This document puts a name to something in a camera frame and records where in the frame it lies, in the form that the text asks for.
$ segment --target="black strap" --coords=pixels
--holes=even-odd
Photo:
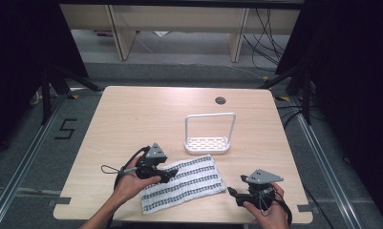
[[[284,211],[287,213],[287,222],[288,226],[290,226],[292,223],[292,213],[288,205],[283,200],[279,200],[277,198],[274,198],[273,200],[280,204],[280,206],[283,207]]]
[[[122,166],[117,173],[116,181],[114,182],[114,190],[117,188],[117,185],[119,184],[120,179],[124,176],[123,172],[125,171],[126,167],[132,162],[132,160],[135,159],[135,157],[140,154],[141,152],[147,152],[149,151],[150,146],[146,146],[138,150],[129,160],[126,162],[124,166]],[[111,223],[113,222],[114,214],[108,219],[107,225],[105,226],[106,229],[109,229],[111,227]]]

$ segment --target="wrist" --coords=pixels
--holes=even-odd
[[[126,198],[119,197],[118,195],[112,194],[107,199],[107,204],[111,207],[113,211],[116,211],[122,204],[126,202]]]
[[[263,229],[288,229],[288,226],[283,226],[283,225],[268,225],[268,226],[263,226]]]

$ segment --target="wooden table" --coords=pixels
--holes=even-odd
[[[225,98],[223,105],[216,103],[218,96]],[[195,157],[184,148],[184,120],[188,115],[215,113],[237,116],[230,149],[213,156],[226,186],[247,193],[240,175],[249,176],[258,168],[281,176],[285,180],[279,184],[286,192],[292,223],[310,223],[312,213],[298,211],[298,205],[309,204],[272,95],[250,89],[108,87],[61,194],[71,201],[57,204],[54,216],[91,217],[111,195],[116,178],[102,173],[101,165],[119,169],[141,147],[157,142],[168,156],[166,165]],[[205,126],[206,136],[214,133],[208,131],[215,129],[214,124],[209,125]],[[151,215],[142,214],[136,196],[118,209],[115,219],[244,224],[253,217],[226,191]]]

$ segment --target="round hole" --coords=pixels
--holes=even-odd
[[[215,102],[219,105],[223,105],[226,102],[226,99],[224,99],[224,97],[217,97],[215,98]]]

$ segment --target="human arm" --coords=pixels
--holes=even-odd
[[[276,183],[272,183],[277,195],[275,198],[282,200],[284,190]],[[263,229],[287,229],[287,213],[283,207],[276,201],[272,201],[271,206],[268,208],[266,215],[263,216],[262,211],[257,209],[252,203],[245,201],[244,208],[246,208],[255,219],[253,224],[260,224]]]
[[[127,168],[135,167],[137,161],[138,157],[136,157]],[[107,224],[109,218],[114,215],[114,212],[122,204],[136,196],[146,186],[159,181],[159,176],[140,179],[135,172],[123,176],[111,196],[105,201],[101,208],[80,227],[80,229],[103,228]]]

